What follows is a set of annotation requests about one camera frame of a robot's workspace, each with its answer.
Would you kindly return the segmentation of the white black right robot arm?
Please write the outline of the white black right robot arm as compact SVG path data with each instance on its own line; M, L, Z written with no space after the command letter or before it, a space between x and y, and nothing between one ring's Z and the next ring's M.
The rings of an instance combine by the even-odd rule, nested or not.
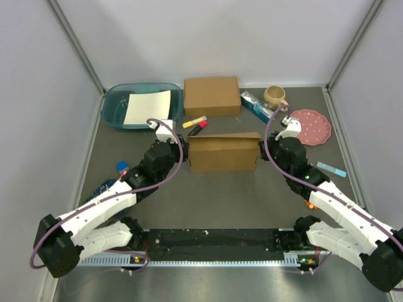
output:
M322 247L356 266L382 292L401 291L402 230L388 226L350 200L307 160L295 137L274 131L259 142L261 158L285 177L289 188L330 216L342 230L312 216L299 218L293 234L301 249Z

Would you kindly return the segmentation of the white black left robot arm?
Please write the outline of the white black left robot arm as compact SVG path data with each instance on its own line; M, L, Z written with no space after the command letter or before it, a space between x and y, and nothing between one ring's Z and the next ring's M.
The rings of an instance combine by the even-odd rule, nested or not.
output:
M39 224L30 265L34 258L52 277L70 273L80 261L118 247L137 249L143 241L142 229L132 218L103 226L119 212L148 198L179 171L188 158L188 144L182 135L157 140L144 154L139 165L131 168L100 195L69 213L49 214Z

